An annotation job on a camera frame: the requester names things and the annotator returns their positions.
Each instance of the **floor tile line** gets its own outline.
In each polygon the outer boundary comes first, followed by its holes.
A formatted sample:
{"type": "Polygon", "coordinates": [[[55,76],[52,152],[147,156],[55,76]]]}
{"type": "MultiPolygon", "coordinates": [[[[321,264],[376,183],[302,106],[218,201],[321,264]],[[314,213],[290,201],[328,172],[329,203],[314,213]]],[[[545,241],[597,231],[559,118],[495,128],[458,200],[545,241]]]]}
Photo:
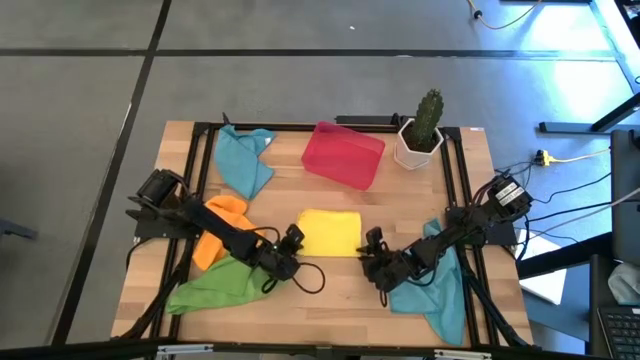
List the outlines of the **floor tile line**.
{"type": "Polygon", "coordinates": [[[429,49],[114,49],[0,48],[2,56],[60,57],[415,57],[560,61],[616,61],[610,50],[429,50],[429,49]]]}
{"type": "Polygon", "coordinates": [[[151,73],[151,67],[154,60],[153,52],[158,48],[160,37],[162,36],[162,31],[164,30],[167,16],[169,14],[169,9],[171,8],[171,3],[172,0],[163,0],[162,2],[162,7],[158,14],[158,21],[156,22],[151,41],[149,43],[148,52],[140,68],[140,73],[131,96],[127,114],[124,118],[118,139],[116,140],[113,153],[111,154],[105,176],[102,180],[98,196],[91,211],[91,215],[89,217],[90,220],[80,242],[79,251],[71,268],[72,270],[66,283],[65,290],[60,298],[56,316],[53,318],[52,326],[49,330],[50,336],[48,339],[51,340],[52,345],[65,344],[69,331],[71,330],[71,326],[73,325],[73,318],[82,296],[82,289],[91,268],[91,262],[98,246],[102,226],[104,225],[104,220],[115,189],[120,167],[135,124],[136,115],[140,108],[144,90],[151,73]]]}

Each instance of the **pink plastic container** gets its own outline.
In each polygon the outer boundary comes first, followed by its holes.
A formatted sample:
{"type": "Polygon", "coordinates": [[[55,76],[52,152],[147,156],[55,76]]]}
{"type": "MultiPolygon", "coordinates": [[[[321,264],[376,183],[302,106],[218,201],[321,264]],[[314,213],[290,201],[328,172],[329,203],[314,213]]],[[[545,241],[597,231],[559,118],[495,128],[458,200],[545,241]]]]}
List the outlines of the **pink plastic container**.
{"type": "Polygon", "coordinates": [[[384,141],[320,122],[302,155],[307,171],[359,190],[367,190],[378,170],[384,141]]]}

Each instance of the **wooden tabletop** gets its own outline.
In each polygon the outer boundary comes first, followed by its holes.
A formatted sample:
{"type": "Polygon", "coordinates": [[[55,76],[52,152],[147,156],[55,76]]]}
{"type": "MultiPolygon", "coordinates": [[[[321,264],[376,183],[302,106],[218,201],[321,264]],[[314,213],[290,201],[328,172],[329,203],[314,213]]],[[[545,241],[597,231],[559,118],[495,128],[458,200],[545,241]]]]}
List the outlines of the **wooden tabletop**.
{"type": "MultiPolygon", "coordinates": [[[[167,123],[157,168],[184,171],[192,128],[192,122],[167,123]]],[[[462,128],[461,132],[471,188],[475,192],[493,177],[489,147],[483,129],[462,128]]],[[[278,132],[261,155],[260,159],[273,168],[275,174],[249,204],[247,217],[254,224],[275,226],[283,231],[296,222],[304,209],[358,211],[362,217],[363,238],[370,228],[380,226],[392,249],[402,248],[419,238],[423,224],[432,218],[437,217],[444,224],[444,209],[448,204],[440,152],[436,152],[426,167],[407,171],[393,161],[395,134],[371,134],[383,140],[386,147],[373,185],[362,192],[303,169],[300,157],[310,135],[311,132],[278,132]]],[[[193,179],[198,177],[203,143],[204,140],[199,144],[193,179]]],[[[456,195],[463,203],[455,152],[452,144],[449,146],[456,195]]],[[[205,199],[218,194],[235,193],[223,183],[212,162],[205,199]]],[[[156,295],[167,243],[166,239],[151,240],[134,252],[112,335],[128,330],[156,295]]],[[[494,302],[520,337],[531,343],[513,258],[497,246],[485,246],[483,251],[494,302]]],[[[289,282],[260,301],[187,313],[182,316],[178,338],[269,344],[448,346],[423,316],[392,314],[389,308],[383,308],[378,291],[367,282],[356,258],[301,257],[300,260],[318,264],[326,273],[326,287],[321,293],[306,294],[289,282]]],[[[191,278],[200,273],[192,265],[191,278]]],[[[301,268],[296,278],[311,289],[319,284],[319,275],[311,268],[301,268]]],[[[477,299],[475,310],[481,342],[487,343],[484,315],[477,299]]],[[[162,334],[168,334],[169,318],[165,316],[162,334]]],[[[469,345],[468,336],[465,345],[469,345]]]]}

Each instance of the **concrete floor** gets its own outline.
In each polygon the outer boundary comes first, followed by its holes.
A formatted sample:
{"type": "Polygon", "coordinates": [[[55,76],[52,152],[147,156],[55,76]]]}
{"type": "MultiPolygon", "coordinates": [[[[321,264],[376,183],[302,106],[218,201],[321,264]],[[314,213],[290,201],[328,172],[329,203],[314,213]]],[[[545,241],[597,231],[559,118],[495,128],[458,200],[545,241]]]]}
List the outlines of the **concrete floor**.
{"type": "MultiPolygon", "coordinates": [[[[608,8],[609,1],[598,4],[608,8]]],[[[495,24],[528,6],[477,4],[495,24]]],[[[160,5],[161,0],[2,0],[0,48],[146,48],[160,5]]],[[[183,0],[171,7],[160,48],[602,51],[609,45],[587,5],[541,6],[514,27],[490,31],[469,21],[463,0],[183,0]]],[[[0,300],[0,348],[46,341],[141,63],[138,57],[0,57],[0,217],[40,232],[35,241],[0,242],[0,284],[7,289],[0,300]]],[[[70,341],[109,336],[134,228],[124,214],[131,207],[126,196],[148,176],[167,120],[220,121],[222,111],[235,122],[412,113],[432,87],[444,95],[442,125],[487,129],[495,166],[525,161],[538,149],[563,158],[607,147],[607,137],[542,135],[535,127],[546,120],[592,122],[632,95],[612,60],[156,58],[70,341]]],[[[534,169],[530,191],[547,197],[608,171],[607,156],[534,169]],[[576,177],[578,171],[587,171],[588,179],[576,177]]],[[[537,206],[532,216],[606,201],[609,194],[603,182],[537,206]]],[[[610,226],[609,214],[600,214],[555,234],[584,239],[610,226]]],[[[568,272],[567,283],[583,281],[584,270],[568,272]]],[[[530,316],[543,306],[527,297],[530,316]]],[[[581,311],[562,311],[558,318],[584,328],[581,311]]],[[[533,329],[546,348],[582,350],[578,340],[564,341],[535,323],[533,329]]]]}

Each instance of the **keyboard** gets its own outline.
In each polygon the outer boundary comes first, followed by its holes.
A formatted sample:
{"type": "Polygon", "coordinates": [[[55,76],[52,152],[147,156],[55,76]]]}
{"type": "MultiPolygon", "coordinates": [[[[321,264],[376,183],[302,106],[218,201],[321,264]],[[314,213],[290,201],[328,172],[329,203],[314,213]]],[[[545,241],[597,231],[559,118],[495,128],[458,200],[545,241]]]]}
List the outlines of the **keyboard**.
{"type": "Polygon", "coordinates": [[[640,308],[598,308],[598,317],[611,357],[640,360],[640,308]]]}

